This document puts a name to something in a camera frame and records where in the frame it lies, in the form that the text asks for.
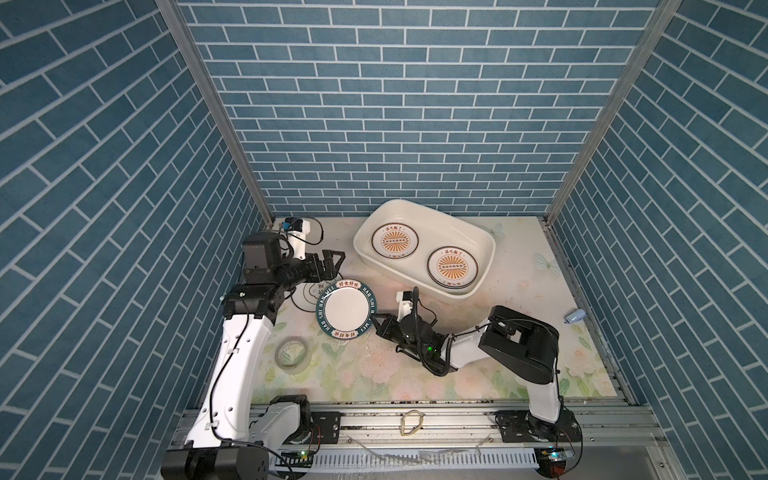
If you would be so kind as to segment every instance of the white rectangular tray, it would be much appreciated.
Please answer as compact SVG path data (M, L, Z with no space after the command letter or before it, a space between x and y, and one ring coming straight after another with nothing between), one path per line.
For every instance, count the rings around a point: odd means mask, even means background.
M373 249L371 239L374 232L387 223L404 223L419 235L419 246L411 256L389 259ZM477 292L496 252L493 236L482 228L400 199L390 200L377 208L357 230L353 244L368 266L408 286L418 286L423 293L444 302L463 300ZM447 288L432 280L427 272L427 259L442 247L458 247L469 252L478 263L477 279L459 289Z

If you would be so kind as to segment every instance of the black mounting plate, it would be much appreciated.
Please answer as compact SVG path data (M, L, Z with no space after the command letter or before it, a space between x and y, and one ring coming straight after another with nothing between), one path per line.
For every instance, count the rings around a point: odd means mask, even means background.
M304 443L296 446L317 445L317 427L320 427L320 444L339 443L339 429L341 428L341 412L312 412L310 414L310 431L313 433Z
M495 421L504 443L541 442L539 437L531 434L528 410L501 410L496 412ZM572 443L581 441L581 428L571 410L560 411L556 427L559 430L559 443L567 444L569 439Z

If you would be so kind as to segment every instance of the brick pattern wallpaper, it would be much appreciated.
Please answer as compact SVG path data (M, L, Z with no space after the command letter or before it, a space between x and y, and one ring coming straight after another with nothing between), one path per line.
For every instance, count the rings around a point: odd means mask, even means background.
M0 2L0 478L154 477L258 228L153 0Z
M768 2L684 0L556 231L691 478L768 478Z
M276 215L541 215L657 0L182 0Z

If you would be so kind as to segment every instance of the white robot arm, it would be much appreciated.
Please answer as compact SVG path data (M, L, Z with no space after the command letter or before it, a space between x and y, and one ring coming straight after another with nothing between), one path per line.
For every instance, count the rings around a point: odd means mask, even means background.
M397 293L398 315L377 314L376 334L397 343L397 351L443 376L492 357L520 376L528 387L528 424L543 439L558 437L563 409L558 392L558 331L504 306L494 306L485 324L444 335L418 314L419 289Z
M257 232L243 242L243 282L222 297L223 333L210 385L184 449L166 453L165 480L266 478L268 453L309 433L306 396L279 397L253 428L249 423L254 370L286 294L299 283L336 278L345 259L334 250L323 250L322 260L306 253L309 231L307 220L288 218L281 230Z

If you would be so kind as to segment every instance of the floral table mat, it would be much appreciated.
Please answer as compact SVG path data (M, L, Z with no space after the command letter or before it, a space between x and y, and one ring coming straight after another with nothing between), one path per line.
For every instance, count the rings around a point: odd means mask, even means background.
M616 396L584 324L563 322L563 317L576 305L538 219L465 220L494 235L495 259L481 288L463 303L447 304L422 293L423 304L434 310L439 319L435 330L454 333L482 324L494 305L519 310L558 329L563 396ZM368 268L355 253L352 238L364 219L321 221L326 239L314 247L315 251L345 251L342 275L367 284L376 295L379 312L396 313L396 292L410 287ZM431 319L430 312L420 313L428 321ZM289 337L304 339L310 346L310 364L295 376L275 363L276 348ZM280 309L273 335L255 372L254 385L253 403L268 403L276 396L300 393L306 394L311 402L528 398L523 382L493 359L471 363L442 378L435 377L420 363L396 353L395 344L378 337L373 328L356 339L334 339L320 329L314 313L302 312L290 301Z

